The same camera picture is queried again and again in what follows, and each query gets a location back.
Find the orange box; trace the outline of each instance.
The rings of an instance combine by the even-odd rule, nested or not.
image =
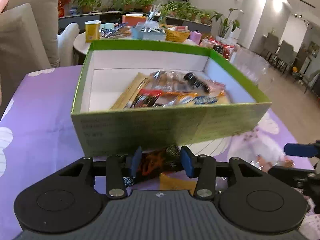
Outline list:
[[[138,23],[145,23],[147,18],[145,16],[122,16],[122,23],[128,23],[127,26],[136,26]]]

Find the green box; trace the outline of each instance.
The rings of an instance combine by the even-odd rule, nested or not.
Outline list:
[[[194,71],[225,83],[232,104],[109,110],[137,72]],[[252,130],[269,99],[216,51],[161,41],[94,41],[85,59],[71,118],[86,156],[185,145]]]

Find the white round coffee table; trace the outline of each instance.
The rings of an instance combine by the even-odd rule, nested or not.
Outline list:
[[[196,44],[192,40],[186,40],[183,44],[198,46],[198,44]],[[73,47],[75,48],[75,50],[84,55],[87,54],[89,46],[90,46],[90,43],[85,43],[85,32],[79,34],[76,37],[75,41],[73,42]]]

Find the yellow basket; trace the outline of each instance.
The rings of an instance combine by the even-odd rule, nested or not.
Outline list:
[[[183,33],[167,29],[165,29],[165,32],[167,33],[167,37],[165,38],[166,41],[184,42],[190,35],[190,32]]]

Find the floral tablecloth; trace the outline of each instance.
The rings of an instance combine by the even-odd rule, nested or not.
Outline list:
[[[0,240],[13,239],[21,231],[13,212],[16,196],[83,156],[70,118],[80,70],[81,66],[71,66],[28,74],[0,121]],[[227,161],[232,156],[252,161],[257,154],[276,160],[283,155],[282,149],[288,142],[296,141],[268,110],[254,131],[189,147],[195,154],[211,155],[217,161]],[[297,168],[312,169],[306,158],[293,160]],[[185,173],[178,172],[175,177],[183,179]],[[132,188],[158,189],[159,180]],[[102,177],[97,177],[95,189],[105,193]],[[312,219],[308,225],[316,223],[319,217]]]

